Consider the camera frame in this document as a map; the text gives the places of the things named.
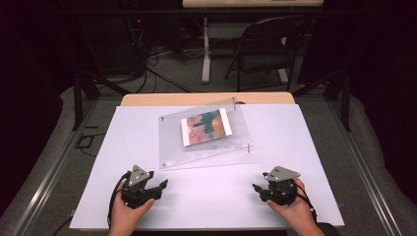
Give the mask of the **white board sheet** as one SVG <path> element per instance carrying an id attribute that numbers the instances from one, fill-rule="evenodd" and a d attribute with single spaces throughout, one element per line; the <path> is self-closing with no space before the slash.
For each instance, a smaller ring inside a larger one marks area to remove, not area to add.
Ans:
<path id="1" fill-rule="evenodd" d="M 286 227 L 254 188 L 276 165 L 297 171 L 320 222 L 344 221 L 319 160 L 301 109 L 296 104 L 246 104 L 241 110 L 249 149 L 225 153 L 169 170 L 158 166 L 158 119 L 174 106 L 116 109 L 70 224 L 104 230 L 109 200 L 121 175 L 139 165 L 153 171 L 151 186 L 167 181 L 160 200 L 141 220 L 142 230 L 267 230 Z"/>

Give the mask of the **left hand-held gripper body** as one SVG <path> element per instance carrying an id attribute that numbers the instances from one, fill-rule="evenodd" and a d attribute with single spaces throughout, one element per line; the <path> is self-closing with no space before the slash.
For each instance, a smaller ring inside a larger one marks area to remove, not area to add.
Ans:
<path id="1" fill-rule="evenodd" d="M 146 185 L 149 179 L 153 178 L 153 171 L 146 172 L 138 165 L 134 165 L 133 169 L 128 172 L 127 181 L 122 188 L 122 200 L 127 207 L 132 209 L 141 207 L 149 200 Z"/>

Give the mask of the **clear acrylic photo frame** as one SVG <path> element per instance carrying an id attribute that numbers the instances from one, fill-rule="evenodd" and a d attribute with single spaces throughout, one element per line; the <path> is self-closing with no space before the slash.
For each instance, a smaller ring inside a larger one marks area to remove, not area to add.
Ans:
<path id="1" fill-rule="evenodd" d="M 183 146 L 181 120 L 183 118 L 224 108 L 232 135 L 193 145 Z M 236 97 L 227 97 L 208 104 L 183 109 L 159 117 L 159 166 L 161 169 L 177 167 L 201 159 L 226 154 L 236 150 L 250 151 L 253 146 L 241 104 Z"/>

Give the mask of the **light desk top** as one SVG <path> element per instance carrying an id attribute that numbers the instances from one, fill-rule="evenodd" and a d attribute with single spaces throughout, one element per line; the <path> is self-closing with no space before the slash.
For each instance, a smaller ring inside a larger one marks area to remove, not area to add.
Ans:
<path id="1" fill-rule="evenodd" d="M 325 0 L 182 0 L 184 8 L 318 7 Z"/>

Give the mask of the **person's left hand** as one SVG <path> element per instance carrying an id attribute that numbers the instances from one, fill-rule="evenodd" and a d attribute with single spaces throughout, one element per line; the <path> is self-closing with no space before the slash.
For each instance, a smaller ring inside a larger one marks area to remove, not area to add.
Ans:
<path id="1" fill-rule="evenodd" d="M 118 186 L 111 210 L 110 229 L 134 230 L 141 218 L 151 209 L 154 199 L 149 199 L 142 206 L 132 209 L 126 206 L 121 198 L 121 189 L 124 183 Z"/>

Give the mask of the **white desk leg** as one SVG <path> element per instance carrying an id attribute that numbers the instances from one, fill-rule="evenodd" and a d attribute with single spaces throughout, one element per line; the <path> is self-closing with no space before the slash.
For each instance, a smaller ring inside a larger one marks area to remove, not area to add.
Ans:
<path id="1" fill-rule="evenodd" d="M 204 18 L 204 62 L 202 71 L 202 83 L 209 83 L 210 72 L 210 54 L 209 54 L 209 22 L 208 18 Z"/>

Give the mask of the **black folding chair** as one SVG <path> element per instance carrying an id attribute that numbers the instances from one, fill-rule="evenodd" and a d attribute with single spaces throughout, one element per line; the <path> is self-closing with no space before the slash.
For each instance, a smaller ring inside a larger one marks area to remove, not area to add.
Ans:
<path id="1" fill-rule="evenodd" d="M 234 55 L 225 75 L 237 72 L 236 90 L 241 91 L 241 74 L 288 69 L 286 90 L 291 87 L 299 40 L 312 28 L 307 16 L 283 16 L 249 25 L 233 45 Z"/>

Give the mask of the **black horizontal bar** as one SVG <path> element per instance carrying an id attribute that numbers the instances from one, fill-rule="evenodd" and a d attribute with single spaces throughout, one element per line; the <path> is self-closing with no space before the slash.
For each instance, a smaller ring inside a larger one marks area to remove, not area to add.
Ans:
<path id="1" fill-rule="evenodd" d="M 138 11 L 82 11 L 60 10 L 57 14 L 75 17 L 165 17 L 165 16 L 246 16 L 246 15 L 308 15 L 308 16 L 358 16 L 363 13 L 359 10 L 320 10 L 320 9 L 179 9 L 179 10 L 138 10 Z"/>

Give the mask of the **person's right hand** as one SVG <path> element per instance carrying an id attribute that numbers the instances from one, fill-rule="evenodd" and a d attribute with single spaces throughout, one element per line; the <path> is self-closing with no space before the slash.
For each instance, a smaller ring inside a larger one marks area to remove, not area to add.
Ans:
<path id="1" fill-rule="evenodd" d="M 281 215 L 293 230 L 312 227 L 316 225 L 311 208 L 300 197 L 297 197 L 290 206 L 280 206 L 272 201 L 267 205 L 277 214 Z"/>

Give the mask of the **aluminium rail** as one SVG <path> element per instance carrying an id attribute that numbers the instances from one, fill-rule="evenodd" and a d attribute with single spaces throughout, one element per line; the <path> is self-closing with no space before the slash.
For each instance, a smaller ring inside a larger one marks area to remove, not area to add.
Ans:
<path id="1" fill-rule="evenodd" d="M 63 172 L 68 155 L 81 136 L 81 129 L 87 123 L 97 106 L 97 101 L 86 101 L 82 108 L 83 120 L 78 130 L 73 130 L 74 114 L 72 105 L 64 105 L 58 123 L 50 136 L 40 158 L 14 198 L 17 222 L 10 236 L 28 236 L 44 208 L 54 186 Z"/>
<path id="2" fill-rule="evenodd" d="M 376 183 L 371 170 L 369 169 L 353 135 L 348 132 L 341 121 L 341 111 L 337 106 L 337 103 L 330 101 L 328 103 L 328 109 L 333 115 L 335 122 L 340 130 L 340 133 L 347 142 L 351 152 L 352 161 L 358 172 L 358 175 L 366 189 L 367 195 L 372 203 L 374 210 L 387 234 L 387 236 L 403 236 L 399 229 L 388 205 L 386 198 L 383 196 L 378 184 Z"/>

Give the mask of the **dark computer case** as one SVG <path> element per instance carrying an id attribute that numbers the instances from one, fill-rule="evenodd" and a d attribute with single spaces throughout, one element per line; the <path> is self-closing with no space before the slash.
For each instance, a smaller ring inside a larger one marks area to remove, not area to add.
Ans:
<path id="1" fill-rule="evenodd" d="M 103 76 L 138 77 L 145 63 L 132 41 L 132 33 L 123 18 L 80 19 L 86 42 Z"/>

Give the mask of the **painting print photo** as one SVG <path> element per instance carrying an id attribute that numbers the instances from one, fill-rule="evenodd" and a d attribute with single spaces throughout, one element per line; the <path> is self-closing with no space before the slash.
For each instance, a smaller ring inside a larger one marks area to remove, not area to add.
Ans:
<path id="1" fill-rule="evenodd" d="M 224 108 L 183 118 L 181 129 L 184 147 L 232 135 L 231 125 Z"/>

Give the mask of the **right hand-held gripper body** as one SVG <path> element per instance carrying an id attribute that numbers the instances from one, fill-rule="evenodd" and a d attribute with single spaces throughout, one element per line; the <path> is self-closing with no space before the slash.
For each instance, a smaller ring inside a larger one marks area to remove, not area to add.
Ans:
<path id="1" fill-rule="evenodd" d="M 280 206 L 291 205 L 297 194 L 294 179 L 299 176 L 298 172 L 282 166 L 275 166 L 270 172 L 265 172 L 264 177 L 268 181 L 272 201 Z"/>

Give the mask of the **black metal stand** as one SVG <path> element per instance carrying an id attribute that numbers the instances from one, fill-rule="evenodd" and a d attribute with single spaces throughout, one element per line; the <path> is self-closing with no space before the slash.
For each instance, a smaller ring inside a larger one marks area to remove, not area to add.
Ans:
<path id="1" fill-rule="evenodd" d="M 82 71 L 79 70 L 73 80 L 73 89 L 74 89 L 74 109 L 75 109 L 75 124 L 73 130 L 76 131 L 80 128 L 84 120 L 83 112 L 83 94 L 87 96 L 88 99 L 98 100 L 100 98 L 100 92 L 95 85 L 95 82 L 105 85 L 106 87 L 122 94 L 126 95 L 129 92 L 117 86 L 116 84 L 108 81 L 107 79 L 100 76 L 98 73 L 91 71 Z"/>
<path id="2" fill-rule="evenodd" d="M 308 83 L 305 87 L 293 91 L 292 95 L 294 97 L 304 95 L 324 82 L 328 83 L 327 89 L 324 92 L 326 101 L 336 101 L 338 96 L 341 95 L 340 121 L 345 130 L 350 132 L 350 76 L 345 70 L 331 71 L 325 76 Z"/>

